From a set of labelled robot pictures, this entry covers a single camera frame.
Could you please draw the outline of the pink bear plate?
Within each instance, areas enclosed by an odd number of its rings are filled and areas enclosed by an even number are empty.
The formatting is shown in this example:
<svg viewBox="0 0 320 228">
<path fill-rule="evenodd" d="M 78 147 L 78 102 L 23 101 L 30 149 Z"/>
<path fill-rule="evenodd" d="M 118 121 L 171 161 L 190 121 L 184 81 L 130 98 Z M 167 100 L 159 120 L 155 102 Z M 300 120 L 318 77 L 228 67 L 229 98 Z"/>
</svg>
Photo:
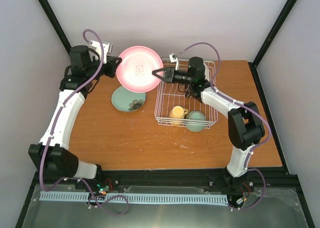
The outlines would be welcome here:
<svg viewBox="0 0 320 228">
<path fill-rule="evenodd" d="M 127 90 L 149 92 L 161 82 L 152 72 L 163 68 L 163 62 L 151 48 L 132 46 L 125 49 L 119 57 L 122 61 L 116 69 L 116 77 Z"/>
</svg>

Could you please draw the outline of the green flower plate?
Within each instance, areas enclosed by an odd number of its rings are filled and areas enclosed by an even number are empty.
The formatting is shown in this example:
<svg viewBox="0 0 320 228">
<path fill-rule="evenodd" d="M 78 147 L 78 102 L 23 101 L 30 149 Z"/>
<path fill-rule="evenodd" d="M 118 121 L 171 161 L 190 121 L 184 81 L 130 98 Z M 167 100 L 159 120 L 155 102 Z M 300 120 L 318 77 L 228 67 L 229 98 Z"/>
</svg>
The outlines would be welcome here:
<svg viewBox="0 0 320 228">
<path fill-rule="evenodd" d="M 134 112 L 144 105 L 146 97 L 146 93 L 135 93 L 120 86 L 113 92 L 111 103 L 119 111 Z"/>
</svg>

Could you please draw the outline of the yellow mug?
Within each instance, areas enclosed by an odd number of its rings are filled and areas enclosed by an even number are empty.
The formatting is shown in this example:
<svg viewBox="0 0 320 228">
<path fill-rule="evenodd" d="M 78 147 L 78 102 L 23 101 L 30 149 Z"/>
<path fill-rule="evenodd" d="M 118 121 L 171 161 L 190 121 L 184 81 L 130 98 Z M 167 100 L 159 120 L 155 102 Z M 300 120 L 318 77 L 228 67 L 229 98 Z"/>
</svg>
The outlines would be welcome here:
<svg viewBox="0 0 320 228">
<path fill-rule="evenodd" d="M 189 110 L 181 106 L 175 106 L 169 113 L 168 122 L 172 126 L 179 126 L 182 124 L 182 119 L 185 118 L 186 114 L 189 113 Z"/>
</svg>

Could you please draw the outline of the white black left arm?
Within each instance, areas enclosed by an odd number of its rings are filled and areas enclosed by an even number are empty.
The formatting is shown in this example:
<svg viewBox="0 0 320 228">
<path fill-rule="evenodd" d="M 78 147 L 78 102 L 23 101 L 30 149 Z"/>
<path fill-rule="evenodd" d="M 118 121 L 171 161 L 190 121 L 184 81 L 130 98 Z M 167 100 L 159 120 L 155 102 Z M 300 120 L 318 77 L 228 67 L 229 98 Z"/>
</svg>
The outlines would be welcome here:
<svg viewBox="0 0 320 228">
<path fill-rule="evenodd" d="M 69 141 L 77 114 L 88 94 L 93 91 L 93 80 L 101 76 L 113 78 L 122 59 L 111 56 L 112 45 L 90 41 L 89 46 L 78 45 L 70 49 L 70 65 L 66 67 L 60 82 L 58 103 L 38 144 L 31 144 L 28 154 L 38 169 L 39 178 L 44 175 L 58 178 L 86 179 L 92 189 L 103 186 L 101 166 L 81 161 L 69 151 Z"/>
</svg>

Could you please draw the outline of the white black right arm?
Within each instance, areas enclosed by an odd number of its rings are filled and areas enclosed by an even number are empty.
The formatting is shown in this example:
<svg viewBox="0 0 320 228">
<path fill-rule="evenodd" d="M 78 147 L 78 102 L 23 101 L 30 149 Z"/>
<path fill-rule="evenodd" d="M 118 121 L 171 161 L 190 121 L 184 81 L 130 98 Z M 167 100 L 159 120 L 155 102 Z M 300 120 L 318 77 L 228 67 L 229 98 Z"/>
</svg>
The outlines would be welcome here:
<svg viewBox="0 0 320 228">
<path fill-rule="evenodd" d="M 214 108 L 227 118 L 228 137 L 233 149 L 223 180 L 228 189 L 238 188 L 246 179 L 255 147 L 265 135 L 256 104 L 237 101 L 218 90 L 214 85 L 213 71 L 200 57 L 190 58 L 187 70 L 169 66 L 154 70 L 152 74 L 163 82 L 183 85 L 186 96 Z"/>
</svg>

